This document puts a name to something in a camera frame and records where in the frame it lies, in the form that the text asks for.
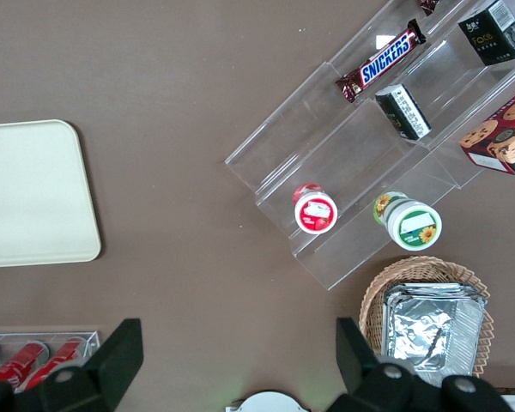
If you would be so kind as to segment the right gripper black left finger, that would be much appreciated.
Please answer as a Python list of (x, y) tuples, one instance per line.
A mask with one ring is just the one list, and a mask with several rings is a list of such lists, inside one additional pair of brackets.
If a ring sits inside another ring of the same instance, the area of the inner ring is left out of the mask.
[(143, 363), (142, 323), (127, 318), (84, 363), (15, 394), (0, 382), (0, 411), (113, 411)]

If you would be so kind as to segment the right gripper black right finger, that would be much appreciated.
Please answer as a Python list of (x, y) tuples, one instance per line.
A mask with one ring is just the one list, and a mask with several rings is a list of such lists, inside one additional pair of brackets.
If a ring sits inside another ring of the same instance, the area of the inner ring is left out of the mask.
[(380, 362), (352, 318), (336, 320), (336, 363), (346, 392), (331, 411), (509, 411), (488, 382), (464, 375), (430, 385), (392, 361)]

